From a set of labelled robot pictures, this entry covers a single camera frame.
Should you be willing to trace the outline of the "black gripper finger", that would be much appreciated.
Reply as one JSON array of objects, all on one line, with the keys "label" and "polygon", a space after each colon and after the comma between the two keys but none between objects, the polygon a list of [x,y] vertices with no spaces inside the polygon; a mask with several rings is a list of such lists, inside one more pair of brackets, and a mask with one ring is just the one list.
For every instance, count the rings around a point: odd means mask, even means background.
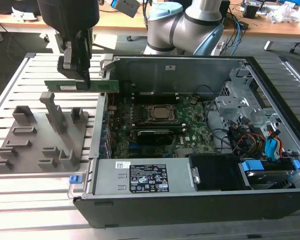
[{"label": "black gripper finger", "polygon": [[93,45],[92,29],[85,29],[78,32],[76,36],[77,47],[77,63],[76,70],[80,78],[76,83],[76,88],[80,91],[87,91],[90,89],[90,60],[92,58]]}]

